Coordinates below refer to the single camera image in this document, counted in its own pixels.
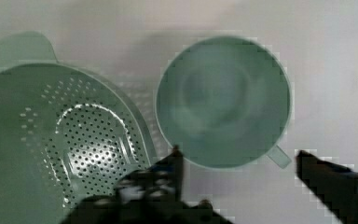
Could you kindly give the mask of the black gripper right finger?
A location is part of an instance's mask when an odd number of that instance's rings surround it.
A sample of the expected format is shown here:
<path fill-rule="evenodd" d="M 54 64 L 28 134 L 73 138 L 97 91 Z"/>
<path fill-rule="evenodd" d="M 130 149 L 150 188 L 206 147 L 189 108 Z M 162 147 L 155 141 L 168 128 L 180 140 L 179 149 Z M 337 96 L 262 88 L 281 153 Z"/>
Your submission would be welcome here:
<path fill-rule="evenodd" d="M 358 172 L 300 150 L 296 175 L 342 224 L 358 224 Z"/>

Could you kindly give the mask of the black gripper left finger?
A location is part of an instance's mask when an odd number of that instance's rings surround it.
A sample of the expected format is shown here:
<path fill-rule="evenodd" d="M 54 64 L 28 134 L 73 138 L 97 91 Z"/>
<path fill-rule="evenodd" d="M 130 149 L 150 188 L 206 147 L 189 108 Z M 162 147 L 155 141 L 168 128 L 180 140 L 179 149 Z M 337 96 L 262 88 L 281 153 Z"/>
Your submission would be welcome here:
<path fill-rule="evenodd" d="M 175 145 L 171 153 L 146 169 L 138 169 L 122 177 L 115 194 L 122 203 L 160 200 L 166 196 L 180 200 L 184 179 L 184 155 Z"/>

